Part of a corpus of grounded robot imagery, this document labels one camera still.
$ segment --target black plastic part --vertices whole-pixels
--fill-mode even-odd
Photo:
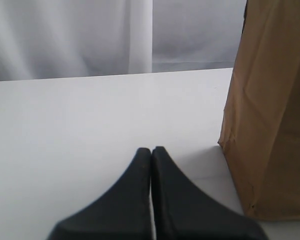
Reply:
[[[252,219],[197,188],[164,147],[152,153],[151,194],[157,240],[267,240]]]
[[[120,179],[98,200],[59,222],[48,240],[151,240],[151,152],[139,148]]]

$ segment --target white table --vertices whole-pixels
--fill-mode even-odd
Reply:
[[[0,240],[44,240],[97,199],[138,147],[165,146],[242,213],[217,145],[232,69],[0,82]],[[263,223],[271,240],[300,222]]]

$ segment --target brown paper bag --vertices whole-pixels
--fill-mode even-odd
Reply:
[[[300,219],[300,0],[249,0],[219,139],[247,216]]]

